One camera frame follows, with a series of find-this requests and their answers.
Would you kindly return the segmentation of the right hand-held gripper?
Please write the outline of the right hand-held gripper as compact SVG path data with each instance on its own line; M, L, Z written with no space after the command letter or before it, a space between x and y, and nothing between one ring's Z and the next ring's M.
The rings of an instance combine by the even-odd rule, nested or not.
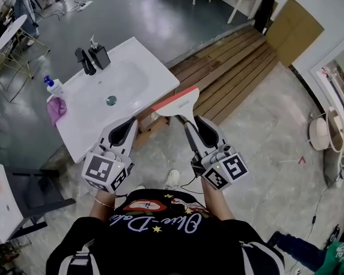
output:
M195 125L187 121L184 130L195 157L191 161L194 172L207 180L216 190L224 190L249 173L241 155L226 144L220 127L210 120L195 116Z

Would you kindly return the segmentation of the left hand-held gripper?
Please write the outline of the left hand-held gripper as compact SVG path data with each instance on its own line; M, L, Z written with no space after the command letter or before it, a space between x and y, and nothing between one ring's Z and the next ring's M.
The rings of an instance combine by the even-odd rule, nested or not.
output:
M81 173L91 187L110 194L116 192L134 167L129 155L137 131L138 120L134 116L119 119L103 129L99 144L87 153Z

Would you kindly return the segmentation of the white squeegee with red blade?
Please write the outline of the white squeegee with red blade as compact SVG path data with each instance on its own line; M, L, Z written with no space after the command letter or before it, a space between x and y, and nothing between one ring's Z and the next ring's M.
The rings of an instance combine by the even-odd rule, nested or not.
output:
M193 107L199 95L200 90L193 85L153 105L151 109L160 116L182 116L197 127L193 116Z

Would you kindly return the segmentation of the person's right forearm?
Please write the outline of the person's right forearm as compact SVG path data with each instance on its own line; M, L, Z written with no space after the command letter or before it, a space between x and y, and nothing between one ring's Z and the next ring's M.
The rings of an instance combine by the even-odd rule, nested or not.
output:
M222 191L216 190L205 178L201 178L201 184L207 210L222 221L235 219Z

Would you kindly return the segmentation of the person's left forearm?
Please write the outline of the person's left forearm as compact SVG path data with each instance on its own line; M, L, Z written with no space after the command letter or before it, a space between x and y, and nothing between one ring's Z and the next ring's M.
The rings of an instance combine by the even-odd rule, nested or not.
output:
M99 190L89 216L106 222L115 209L115 194Z

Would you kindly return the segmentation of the wooden vanity cabinet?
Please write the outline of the wooden vanity cabinet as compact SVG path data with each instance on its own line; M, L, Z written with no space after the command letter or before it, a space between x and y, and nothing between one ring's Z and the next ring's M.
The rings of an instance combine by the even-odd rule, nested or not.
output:
M172 90L170 93L163 96L161 99L152 103L145 110L137 114L136 118L138 120L138 132L133 143L133 149L141 148L141 146L143 146L153 134L157 133L162 128L165 128L167 125L170 125L170 117L160 116L152 109L152 107L168 99L174 94L175 90Z

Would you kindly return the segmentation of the white basin table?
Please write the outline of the white basin table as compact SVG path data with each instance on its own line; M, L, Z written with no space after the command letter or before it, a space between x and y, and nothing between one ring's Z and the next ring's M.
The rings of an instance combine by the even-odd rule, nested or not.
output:
M93 76L78 71L63 83L66 114L56 123L74 162L80 162L109 124L136 116L179 86L179 80L136 38L108 51L110 64ZM113 106L108 96L116 96Z

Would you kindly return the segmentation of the white pump bottle blue cap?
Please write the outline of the white pump bottle blue cap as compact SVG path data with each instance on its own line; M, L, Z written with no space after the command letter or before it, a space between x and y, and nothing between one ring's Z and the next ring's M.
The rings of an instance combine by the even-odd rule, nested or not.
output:
M63 84L59 79L52 80L48 75L44 77L44 83L47 84L47 91L59 98L64 97Z

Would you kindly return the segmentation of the black faucet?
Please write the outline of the black faucet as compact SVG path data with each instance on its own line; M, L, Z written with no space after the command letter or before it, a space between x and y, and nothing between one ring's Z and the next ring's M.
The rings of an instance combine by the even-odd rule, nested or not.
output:
M85 74L93 76L96 73L96 69L82 48L77 48L75 50L75 56L77 58L77 62L82 64Z

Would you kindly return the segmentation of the black shelf rack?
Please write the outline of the black shelf rack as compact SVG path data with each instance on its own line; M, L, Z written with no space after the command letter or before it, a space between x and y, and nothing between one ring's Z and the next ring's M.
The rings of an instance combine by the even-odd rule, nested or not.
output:
M59 177L56 170L4 168L15 201L24 216L23 225L11 239L47 227L44 220L46 213L76 203L73 198L65 199L62 196L54 182L54 178Z

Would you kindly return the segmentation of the person's black printed shirt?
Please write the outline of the person's black printed shirt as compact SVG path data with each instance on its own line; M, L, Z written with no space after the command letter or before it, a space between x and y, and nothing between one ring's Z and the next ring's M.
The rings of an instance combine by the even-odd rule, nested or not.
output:
M46 275L285 275L283 256L244 221L190 194L133 191L105 220L77 219Z

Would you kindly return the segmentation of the beige round hoop tray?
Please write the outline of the beige round hoop tray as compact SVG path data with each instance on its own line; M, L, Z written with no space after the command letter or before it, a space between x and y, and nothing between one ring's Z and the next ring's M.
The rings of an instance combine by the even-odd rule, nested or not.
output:
M326 111L326 124L330 147L334 152L341 152L344 146L343 123L337 110L333 107L329 107Z

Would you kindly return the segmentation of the white flat panel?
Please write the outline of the white flat panel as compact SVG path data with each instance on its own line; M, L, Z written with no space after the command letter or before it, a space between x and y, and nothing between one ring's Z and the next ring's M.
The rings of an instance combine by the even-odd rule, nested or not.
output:
M0 164L0 240L7 242L24 223L17 202L9 185L5 168Z

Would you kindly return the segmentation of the black folded stand bundle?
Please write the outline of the black folded stand bundle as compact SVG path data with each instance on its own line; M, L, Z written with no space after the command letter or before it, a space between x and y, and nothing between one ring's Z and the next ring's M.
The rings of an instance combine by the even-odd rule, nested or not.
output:
M256 14L254 28L258 32L263 32L268 20L273 12L273 5L275 0L262 0Z

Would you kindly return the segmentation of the round white side table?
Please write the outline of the round white side table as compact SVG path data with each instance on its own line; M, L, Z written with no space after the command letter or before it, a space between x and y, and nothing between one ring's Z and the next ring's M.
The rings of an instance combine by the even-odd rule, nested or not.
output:
M23 90L28 80L34 79L38 70L42 67L46 55L50 52L50 48L43 44L38 38L34 38L22 30L22 25L26 20L27 15L20 16L12 22L0 37L0 53L6 55L5 63L0 70L0 92L8 103L13 100ZM25 54L22 46L22 40L26 38L32 40L45 49L44 53L37 58L29 59ZM15 94L10 95L8 90L18 74L24 76L24 81L18 88Z

